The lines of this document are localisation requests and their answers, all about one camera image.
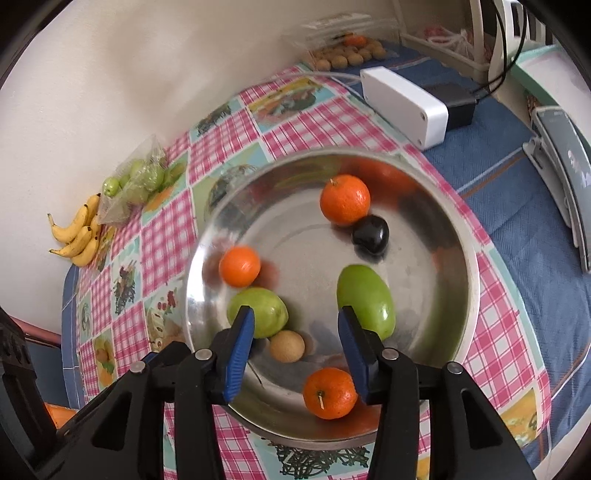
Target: banana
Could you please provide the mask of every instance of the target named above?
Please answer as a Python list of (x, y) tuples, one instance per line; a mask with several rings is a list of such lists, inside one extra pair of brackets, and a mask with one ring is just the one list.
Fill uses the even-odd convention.
[(77, 267), (85, 267), (96, 255), (96, 251), (99, 249), (99, 238), (95, 236), (88, 245), (84, 248), (81, 254), (76, 255), (72, 258), (72, 263)]
[(86, 201), (86, 205), (88, 205), (88, 217), (86, 218), (85, 225), (90, 225), (90, 222), (95, 217), (96, 212), (99, 211), (99, 202), (100, 202), (100, 193), (89, 197)]
[(91, 238), (92, 230), (89, 226), (83, 226), (71, 244), (67, 244), (64, 248), (60, 250), (55, 250), (52, 248), (49, 251), (52, 254), (59, 255), (60, 257), (75, 257), (84, 250), (86, 245), (88, 245), (88, 243), (90, 242)]
[(99, 219), (96, 216), (90, 222), (90, 229), (92, 230), (92, 236), (97, 236), (100, 232)]
[(50, 213), (47, 214), (47, 218), (49, 218), (51, 233), (53, 234), (54, 238), (58, 242), (69, 244), (76, 238), (76, 235), (86, 223), (86, 219), (88, 218), (88, 205), (82, 205), (76, 212), (76, 216), (72, 220), (72, 223), (65, 228), (56, 225)]

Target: dark round fruit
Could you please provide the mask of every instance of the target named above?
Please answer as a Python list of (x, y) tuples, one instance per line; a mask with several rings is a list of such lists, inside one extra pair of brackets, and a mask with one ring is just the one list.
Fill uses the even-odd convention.
[(372, 255), (381, 255), (386, 250), (390, 230), (386, 220), (377, 215), (368, 215), (353, 225), (351, 240)]

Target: blue gripper pad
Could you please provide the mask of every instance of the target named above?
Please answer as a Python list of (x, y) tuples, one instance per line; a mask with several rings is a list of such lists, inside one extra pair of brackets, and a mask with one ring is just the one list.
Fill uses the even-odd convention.
[[(353, 327), (351, 325), (352, 322), (357, 322), (359, 329)], [(366, 401), (369, 394), (369, 366), (363, 361), (363, 355), (359, 349), (353, 329), (355, 328), (357, 330), (357, 335), (365, 334), (351, 307), (343, 307), (339, 310), (337, 325), (339, 328), (340, 343), (343, 346), (343, 353), (345, 354), (347, 365), (353, 378), (355, 390), (361, 399)]]
[(223, 390), (223, 397), (228, 403), (234, 400), (242, 386), (244, 369), (246, 368), (246, 362), (248, 362), (252, 338), (255, 333), (254, 310), (246, 306), (240, 307), (233, 326), (237, 323), (242, 324), (240, 325), (240, 331), (236, 334), (232, 353), (226, 365), (226, 382)]

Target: metal bowl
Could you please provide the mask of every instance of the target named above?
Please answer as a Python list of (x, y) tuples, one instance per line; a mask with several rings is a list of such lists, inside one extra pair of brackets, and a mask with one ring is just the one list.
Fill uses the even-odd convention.
[[(320, 192), (339, 173), (361, 178), (371, 193), (371, 212), (388, 222), (382, 258), (358, 252), (350, 232), (323, 217)], [(287, 328), (306, 342), (300, 361), (281, 364), (270, 357), (268, 340), (255, 340), (242, 390), (228, 411), (266, 439), (311, 450), (375, 440), (379, 407), (358, 402), (346, 417), (326, 421), (309, 413), (301, 396), (315, 370), (347, 369), (337, 333), (336, 282), (349, 264), (370, 265), (390, 287), (397, 325), (386, 346), (434, 367), (467, 355), (480, 299), (473, 239), (445, 196), (399, 157), (348, 148), (292, 155), (230, 192), (200, 234), (187, 279), (191, 348), (207, 347), (229, 327), (226, 306), (237, 291), (221, 282), (217, 265), (238, 242), (259, 252), (262, 269), (255, 284), (284, 300)]]

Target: white wall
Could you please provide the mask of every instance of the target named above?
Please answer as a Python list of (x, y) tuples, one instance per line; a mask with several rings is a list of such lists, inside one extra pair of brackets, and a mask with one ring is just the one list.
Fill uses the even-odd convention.
[(60, 331), (70, 267), (46, 218), (70, 222), (151, 133), (171, 141), (295, 60), (286, 27), (389, 0), (74, 0), (0, 90), (0, 305)]

